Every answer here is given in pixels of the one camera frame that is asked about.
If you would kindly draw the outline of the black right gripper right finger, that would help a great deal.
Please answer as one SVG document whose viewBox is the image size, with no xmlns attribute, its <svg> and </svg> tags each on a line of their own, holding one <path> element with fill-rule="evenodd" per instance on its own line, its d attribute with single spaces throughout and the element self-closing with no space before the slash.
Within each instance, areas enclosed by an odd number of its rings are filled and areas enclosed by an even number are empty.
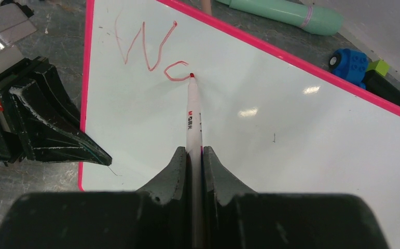
<svg viewBox="0 0 400 249">
<path fill-rule="evenodd" d="M 256 194 L 226 167 L 211 146 L 203 148 L 206 234 L 209 248 L 241 247 L 235 197 Z"/>
</svg>

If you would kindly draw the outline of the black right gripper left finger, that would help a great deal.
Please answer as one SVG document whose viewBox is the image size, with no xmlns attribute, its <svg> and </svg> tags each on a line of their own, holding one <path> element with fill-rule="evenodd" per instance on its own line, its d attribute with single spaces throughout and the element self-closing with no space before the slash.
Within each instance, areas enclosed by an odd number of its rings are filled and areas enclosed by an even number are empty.
<svg viewBox="0 0 400 249">
<path fill-rule="evenodd" d="M 187 153 L 175 150 L 168 165 L 138 190 L 137 248 L 186 248 L 190 242 Z"/>
</svg>

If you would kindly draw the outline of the red whiteboard marker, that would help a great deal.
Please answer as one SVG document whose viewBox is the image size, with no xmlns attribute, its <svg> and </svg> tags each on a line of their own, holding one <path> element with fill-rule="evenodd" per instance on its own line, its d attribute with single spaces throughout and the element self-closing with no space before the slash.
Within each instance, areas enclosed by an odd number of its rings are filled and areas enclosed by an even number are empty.
<svg viewBox="0 0 400 249">
<path fill-rule="evenodd" d="M 186 151 L 191 172 L 192 247 L 204 247 L 204 218 L 202 196 L 202 127 L 201 101 L 194 73 L 189 75 L 187 99 Z"/>
</svg>

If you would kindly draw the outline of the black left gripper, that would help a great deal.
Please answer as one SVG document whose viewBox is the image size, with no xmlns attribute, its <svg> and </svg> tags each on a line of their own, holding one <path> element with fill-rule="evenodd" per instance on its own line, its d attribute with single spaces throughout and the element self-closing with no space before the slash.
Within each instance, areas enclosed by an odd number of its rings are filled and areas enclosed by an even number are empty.
<svg viewBox="0 0 400 249">
<path fill-rule="evenodd" d="M 45 57 L 22 59 L 0 74 L 0 162 L 23 159 L 112 164 L 80 130 L 80 111 Z"/>
</svg>

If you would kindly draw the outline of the pink framed whiteboard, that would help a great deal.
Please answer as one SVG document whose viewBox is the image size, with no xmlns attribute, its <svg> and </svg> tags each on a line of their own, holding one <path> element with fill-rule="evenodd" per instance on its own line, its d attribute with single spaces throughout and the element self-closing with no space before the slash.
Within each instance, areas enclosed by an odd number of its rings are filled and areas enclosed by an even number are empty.
<svg viewBox="0 0 400 249">
<path fill-rule="evenodd" d="M 259 192 L 341 192 L 400 248 L 400 107 L 179 1 L 87 1 L 81 128 L 113 159 L 81 190 L 136 190 L 186 144 L 187 85 L 203 144 Z"/>
</svg>

